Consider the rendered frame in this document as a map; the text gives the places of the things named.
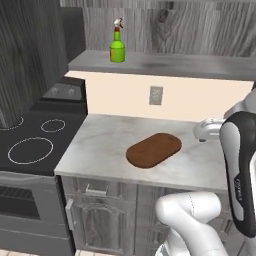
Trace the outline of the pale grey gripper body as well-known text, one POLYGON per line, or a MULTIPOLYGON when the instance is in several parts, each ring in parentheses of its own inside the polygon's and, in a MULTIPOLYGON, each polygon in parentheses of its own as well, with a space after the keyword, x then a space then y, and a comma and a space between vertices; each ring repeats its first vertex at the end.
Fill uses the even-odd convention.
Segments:
POLYGON ((219 130, 223 123, 224 119, 205 119, 194 126, 194 136, 198 140, 217 140, 219 139, 219 130))

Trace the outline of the brown oval cutting board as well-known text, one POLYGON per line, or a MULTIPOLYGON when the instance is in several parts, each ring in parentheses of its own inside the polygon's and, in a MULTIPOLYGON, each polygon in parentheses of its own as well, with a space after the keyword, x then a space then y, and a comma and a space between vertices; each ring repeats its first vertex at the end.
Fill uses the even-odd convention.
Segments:
POLYGON ((126 151, 126 159, 138 168, 152 168, 176 154, 182 147, 179 138, 168 133, 156 133, 126 151))

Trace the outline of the green spray bottle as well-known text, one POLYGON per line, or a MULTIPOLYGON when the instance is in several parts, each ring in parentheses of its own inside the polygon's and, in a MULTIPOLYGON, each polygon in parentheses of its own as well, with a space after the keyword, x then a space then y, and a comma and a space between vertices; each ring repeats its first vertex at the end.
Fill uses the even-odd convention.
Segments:
POLYGON ((110 43, 110 61, 120 63, 125 61, 125 45, 121 40, 122 19, 114 21, 113 41, 110 43))

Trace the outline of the grey drawer front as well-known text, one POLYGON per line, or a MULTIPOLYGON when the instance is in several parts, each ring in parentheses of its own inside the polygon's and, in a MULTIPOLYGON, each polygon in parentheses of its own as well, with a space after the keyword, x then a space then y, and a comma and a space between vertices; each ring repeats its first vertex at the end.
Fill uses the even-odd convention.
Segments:
POLYGON ((92 189, 97 190, 105 190, 108 187, 107 197, 105 198, 120 198, 131 202, 136 201, 137 186, 134 184, 65 176, 62 176, 61 179, 66 194, 86 195, 85 189, 90 184, 92 189))

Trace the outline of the grey carved cupboard door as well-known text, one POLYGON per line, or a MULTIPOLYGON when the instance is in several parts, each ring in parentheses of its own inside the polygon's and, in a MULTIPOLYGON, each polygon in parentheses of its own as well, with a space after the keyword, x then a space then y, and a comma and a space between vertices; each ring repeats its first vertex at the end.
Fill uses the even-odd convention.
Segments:
POLYGON ((72 231, 79 250, 133 256, 135 202, 104 197, 69 195, 73 199, 72 231))

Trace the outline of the black stove with oven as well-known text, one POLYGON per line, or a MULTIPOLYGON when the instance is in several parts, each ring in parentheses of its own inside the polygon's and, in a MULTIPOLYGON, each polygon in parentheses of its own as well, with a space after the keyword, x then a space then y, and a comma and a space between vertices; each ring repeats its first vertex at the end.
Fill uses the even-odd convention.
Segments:
POLYGON ((16 124, 0 128, 0 172, 56 176, 65 209, 54 170, 87 116, 86 86, 83 79, 64 77, 52 88, 16 124))

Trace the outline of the dark oven door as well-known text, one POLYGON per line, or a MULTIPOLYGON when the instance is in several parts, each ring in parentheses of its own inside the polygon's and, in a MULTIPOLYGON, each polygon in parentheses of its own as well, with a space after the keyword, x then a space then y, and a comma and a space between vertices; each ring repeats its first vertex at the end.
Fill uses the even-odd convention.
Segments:
POLYGON ((75 255, 56 176, 0 172, 0 249, 75 255))

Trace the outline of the grey wall outlet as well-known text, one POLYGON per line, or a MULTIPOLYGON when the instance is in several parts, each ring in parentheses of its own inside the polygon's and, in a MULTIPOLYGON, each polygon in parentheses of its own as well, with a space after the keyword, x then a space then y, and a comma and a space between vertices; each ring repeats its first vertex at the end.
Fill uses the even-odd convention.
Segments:
POLYGON ((161 105, 163 96, 163 88, 158 86, 150 87, 149 104, 150 105, 161 105))

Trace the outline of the grey wood wall cabinet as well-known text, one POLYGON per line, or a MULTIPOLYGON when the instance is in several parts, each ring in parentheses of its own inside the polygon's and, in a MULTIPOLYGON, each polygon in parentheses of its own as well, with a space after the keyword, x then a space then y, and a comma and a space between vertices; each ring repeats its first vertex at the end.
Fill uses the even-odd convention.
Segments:
POLYGON ((83 13, 76 71, 256 81, 256 0, 60 0, 83 13), (122 19, 125 61, 110 61, 122 19))

